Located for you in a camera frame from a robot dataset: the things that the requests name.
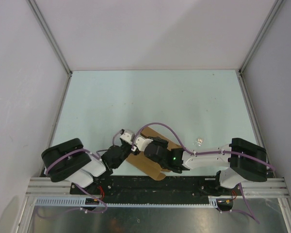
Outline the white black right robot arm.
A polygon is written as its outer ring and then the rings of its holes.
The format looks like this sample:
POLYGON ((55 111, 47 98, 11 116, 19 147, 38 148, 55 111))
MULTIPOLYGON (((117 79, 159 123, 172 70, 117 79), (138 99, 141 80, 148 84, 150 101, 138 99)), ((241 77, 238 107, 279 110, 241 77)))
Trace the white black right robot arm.
POLYGON ((223 167, 216 172, 214 190, 225 195, 241 182, 267 181, 267 153, 265 148, 241 138, 210 151, 189 152, 183 148, 168 149, 168 143, 155 138, 144 150, 144 155, 163 169, 181 174, 200 167, 223 167))

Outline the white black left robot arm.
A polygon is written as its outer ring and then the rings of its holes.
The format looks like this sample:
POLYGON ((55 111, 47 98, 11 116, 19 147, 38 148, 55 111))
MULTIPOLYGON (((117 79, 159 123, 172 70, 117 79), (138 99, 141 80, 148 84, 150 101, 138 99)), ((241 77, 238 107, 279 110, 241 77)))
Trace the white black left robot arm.
POLYGON ((74 138, 42 152, 45 175, 53 183, 69 181, 92 194, 97 190, 96 179, 113 174, 113 171, 131 154, 131 144, 121 140, 120 146, 110 146, 102 155, 85 149, 80 139, 74 138))

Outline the small crumpled plastic scrap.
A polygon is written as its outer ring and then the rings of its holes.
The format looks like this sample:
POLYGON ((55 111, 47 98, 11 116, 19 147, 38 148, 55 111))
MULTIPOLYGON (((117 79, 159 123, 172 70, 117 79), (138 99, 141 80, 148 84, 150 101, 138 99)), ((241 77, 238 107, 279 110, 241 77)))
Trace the small crumpled plastic scrap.
POLYGON ((194 141, 194 143, 199 147, 203 145, 203 142, 204 142, 204 139, 200 137, 194 141))

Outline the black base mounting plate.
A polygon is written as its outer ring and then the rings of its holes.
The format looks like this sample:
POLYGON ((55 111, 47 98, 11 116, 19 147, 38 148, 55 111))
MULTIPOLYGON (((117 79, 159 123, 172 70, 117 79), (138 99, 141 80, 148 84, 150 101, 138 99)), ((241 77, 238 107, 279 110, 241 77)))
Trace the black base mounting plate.
POLYGON ((230 195, 232 189, 219 186, 214 176, 166 176, 156 181, 149 176, 108 176, 95 178, 84 188, 89 194, 115 196, 122 191, 171 191, 200 193, 202 196, 230 195))

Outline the left aluminium frame post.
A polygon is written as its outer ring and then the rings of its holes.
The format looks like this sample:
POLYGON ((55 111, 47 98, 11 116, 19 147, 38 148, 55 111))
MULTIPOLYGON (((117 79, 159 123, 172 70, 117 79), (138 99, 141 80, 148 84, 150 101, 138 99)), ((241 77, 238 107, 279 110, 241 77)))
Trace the left aluminium frame post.
POLYGON ((43 16, 42 11, 40 10, 37 2, 35 0, 26 0, 29 8, 31 9, 34 17, 36 18, 39 26, 41 27, 42 32, 44 33, 49 45, 51 46, 52 50, 54 51, 57 59, 59 60, 61 66, 63 67, 64 71, 70 75, 72 72, 45 17, 43 16))

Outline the aluminium frame post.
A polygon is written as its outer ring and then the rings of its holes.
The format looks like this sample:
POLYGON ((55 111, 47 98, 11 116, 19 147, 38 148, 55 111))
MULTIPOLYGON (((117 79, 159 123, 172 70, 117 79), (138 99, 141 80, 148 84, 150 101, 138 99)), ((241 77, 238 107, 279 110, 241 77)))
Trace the aluminium frame post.
POLYGON ((40 10, 37 2, 35 0, 26 0, 29 8, 31 9, 34 17, 36 18, 39 26, 41 27, 42 32, 44 33, 49 45, 51 46, 52 50, 54 51, 57 59, 59 60, 61 66, 63 67, 64 71, 70 75, 72 72, 45 17, 43 16, 42 11, 40 10))
POLYGON ((252 44, 252 46, 249 49, 249 52, 245 56, 244 61, 242 62, 239 73, 242 75, 244 71, 246 70, 247 66, 249 65, 250 61, 252 60, 253 56, 257 52, 260 44, 262 43, 263 39, 265 38, 267 32, 270 30, 274 20, 276 19, 277 15, 279 14, 281 8, 285 4, 285 0, 275 0, 269 13, 267 14, 266 19, 264 20, 261 28, 259 29, 259 32, 252 44))

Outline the right aluminium frame post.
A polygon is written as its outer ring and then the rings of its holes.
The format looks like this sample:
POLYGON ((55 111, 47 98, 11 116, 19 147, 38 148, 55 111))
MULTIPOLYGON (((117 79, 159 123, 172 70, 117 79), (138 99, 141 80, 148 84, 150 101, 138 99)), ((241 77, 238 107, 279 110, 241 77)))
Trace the right aluminium frame post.
POLYGON ((281 8, 285 4, 285 0, 275 0, 269 13, 267 14, 266 19, 264 20, 261 28, 259 29, 259 32, 252 44, 252 46, 249 49, 249 52, 245 56, 244 61, 242 62, 239 73, 242 75, 244 71, 246 70, 247 66, 249 65, 250 61, 252 60, 253 56, 257 52, 260 44, 262 43, 263 39, 265 38, 267 32, 270 30, 274 20, 276 19, 277 15, 279 14, 281 8))

